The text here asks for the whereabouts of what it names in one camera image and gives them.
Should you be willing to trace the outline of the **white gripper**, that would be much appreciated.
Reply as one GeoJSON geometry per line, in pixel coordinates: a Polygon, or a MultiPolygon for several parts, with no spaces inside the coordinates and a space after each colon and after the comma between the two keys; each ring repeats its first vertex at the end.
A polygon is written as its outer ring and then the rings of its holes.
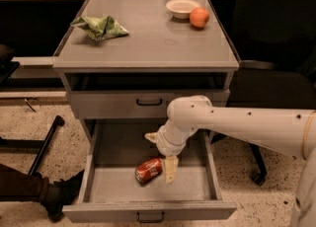
{"type": "Polygon", "coordinates": [[[156,132],[148,132],[145,138],[156,143],[159,152],[166,156],[163,161],[165,183],[171,184],[178,169],[178,155],[185,148],[187,140],[192,134],[189,131],[182,131],[169,119],[156,132]]]}

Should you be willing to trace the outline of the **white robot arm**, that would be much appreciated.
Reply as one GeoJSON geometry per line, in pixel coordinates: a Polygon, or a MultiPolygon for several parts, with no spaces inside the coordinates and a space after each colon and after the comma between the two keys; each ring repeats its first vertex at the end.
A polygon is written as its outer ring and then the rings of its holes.
{"type": "Polygon", "coordinates": [[[178,156],[200,129],[219,132],[305,160],[289,227],[316,227],[316,114],[313,110],[215,107],[205,96],[182,97],[167,108],[167,121],[145,138],[165,157],[174,180],[178,156]]]}

